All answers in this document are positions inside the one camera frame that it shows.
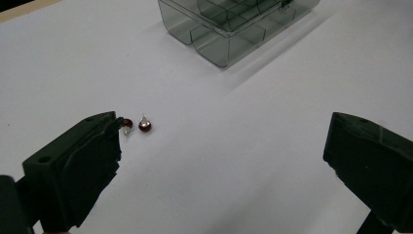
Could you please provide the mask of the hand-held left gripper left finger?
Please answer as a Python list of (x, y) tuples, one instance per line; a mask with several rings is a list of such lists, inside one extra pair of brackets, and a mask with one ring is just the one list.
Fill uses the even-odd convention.
[(23, 163), (33, 219), (47, 232), (79, 227), (119, 169), (124, 119), (109, 111), (88, 117)]

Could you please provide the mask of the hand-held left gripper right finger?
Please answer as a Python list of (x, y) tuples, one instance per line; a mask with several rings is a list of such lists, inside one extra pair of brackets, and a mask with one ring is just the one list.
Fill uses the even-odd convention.
[(413, 141), (335, 112), (323, 160), (370, 209), (360, 233), (413, 233)]

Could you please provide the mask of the red round push pin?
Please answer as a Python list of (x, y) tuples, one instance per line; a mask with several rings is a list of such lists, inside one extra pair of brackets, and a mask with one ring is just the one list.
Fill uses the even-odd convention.
[(142, 115), (138, 123), (138, 128), (143, 133), (149, 133), (152, 130), (152, 123), (146, 118), (145, 115)]

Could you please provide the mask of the clear grey plastic organizer box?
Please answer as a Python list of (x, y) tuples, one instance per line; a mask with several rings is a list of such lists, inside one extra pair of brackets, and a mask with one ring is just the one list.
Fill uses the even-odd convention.
[(253, 52), (320, 0), (158, 0), (170, 35), (218, 67)]

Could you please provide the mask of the light wooden table edge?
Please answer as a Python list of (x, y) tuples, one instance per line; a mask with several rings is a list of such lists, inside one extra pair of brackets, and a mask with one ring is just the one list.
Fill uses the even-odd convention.
[(0, 23), (51, 6), (60, 0), (32, 0), (9, 10), (0, 12)]

